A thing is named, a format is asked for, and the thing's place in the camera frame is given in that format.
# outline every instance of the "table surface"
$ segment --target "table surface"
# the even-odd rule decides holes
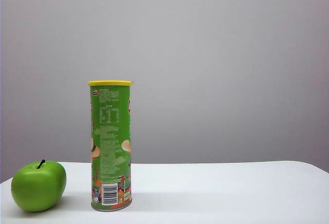
[[[303,162],[132,164],[132,204],[115,212],[91,208],[90,163],[61,164],[66,189],[44,212],[21,210],[3,182],[2,223],[329,223],[329,173]]]

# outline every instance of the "can lid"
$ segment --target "can lid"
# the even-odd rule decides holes
[[[88,82],[89,86],[94,85],[125,85],[131,86],[132,82],[127,80],[92,80]]]

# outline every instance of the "white backdrop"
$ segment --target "white backdrop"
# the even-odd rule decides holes
[[[89,162],[87,81],[132,86],[133,162],[329,170],[328,0],[2,0],[2,180]]]

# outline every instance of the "can label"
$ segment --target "can label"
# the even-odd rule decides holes
[[[91,86],[92,206],[122,209],[132,200],[130,87]]]

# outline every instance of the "green apple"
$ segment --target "green apple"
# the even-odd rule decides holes
[[[66,173],[55,161],[36,161],[19,169],[11,181],[11,195],[28,212],[51,208],[61,198]]]

